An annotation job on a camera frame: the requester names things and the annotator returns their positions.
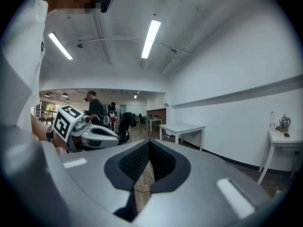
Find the person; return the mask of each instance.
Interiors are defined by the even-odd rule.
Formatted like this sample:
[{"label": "person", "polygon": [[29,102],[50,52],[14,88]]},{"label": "person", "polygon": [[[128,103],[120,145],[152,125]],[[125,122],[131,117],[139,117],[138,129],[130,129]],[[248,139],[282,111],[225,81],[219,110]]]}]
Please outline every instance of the person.
[{"label": "person", "polygon": [[103,107],[100,100],[97,98],[95,91],[87,93],[87,100],[89,101],[89,120],[92,124],[102,125],[101,119],[98,115],[100,107]]},{"label": "person", "polygon": [[114,113],[116,112],[116,104],[114,102],[111,102],[110,105],[107,106],[107,109],[110,111],[114,111]]},{"label": "person", "polygon": [[[95,0],[25,0],[12,17],[0,41],[3,66],[11,73],[12,80],[23,85],[22,98],[11,103],[22,106],[14,116],[0,119],[2,125],[16,125],[33,132],[39,140],[47,140],[57,147],[67,149],[66,143],[51,128],[39,122],[30,108],[40,104],[39,75],[45,53],[44,28],[46,15],[55,10],[73,13],[87,13],[96,6]],[[6,87],[9,81],[2,80]],[[4,111],[10,112],[9,106]]]}]

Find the white shirt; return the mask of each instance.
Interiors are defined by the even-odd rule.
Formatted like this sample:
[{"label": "white shirt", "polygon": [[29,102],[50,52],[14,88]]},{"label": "white shirt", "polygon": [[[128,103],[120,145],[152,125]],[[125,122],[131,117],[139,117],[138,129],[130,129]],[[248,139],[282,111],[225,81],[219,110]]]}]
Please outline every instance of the white shirt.
[{"label": "white shirt", "polygon": [[30,108],[40,104],[39,76],[45,53],[43,31],[47,9],[48,4],[43,0],[24,1],[1,40],[1,49],[10,67],[32,90],[17,122],[17,126],[27,131],[32,130]]}]

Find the ceiling light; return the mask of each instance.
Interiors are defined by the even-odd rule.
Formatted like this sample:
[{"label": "ceiling light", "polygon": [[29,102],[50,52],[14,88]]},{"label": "ceiling light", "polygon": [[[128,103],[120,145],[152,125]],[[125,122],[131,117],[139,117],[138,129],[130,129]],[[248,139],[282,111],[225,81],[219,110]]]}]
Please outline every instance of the ceiling light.
[{"label": "ceiling light", "polygon": [[59,48],[59,50],[69,59],[72,59],[72,56],[67,52],[67,50],[64,48],[64,46],[61,44],[61,42],[59,41],[59,39],[57,38],[57,36],[55,35],[54,32],[50,33],[48,35],[52,41],[55,43],[55,45]]},{"label": "ceiling light", "polygon": [[152,43],[156,37],[156,34],[158,32],[158,29],[161,25],[161,22],[156,21],[156,20],[152,20],[151,21],[151,25],[150,28],[148,30],[147,36],[146,36],[146,40],[145,40],[145,44],[144,44],[144,48],[143,48],[143,52],[142,52],[142,58],[147,59],[151,48],[152,48]]}]

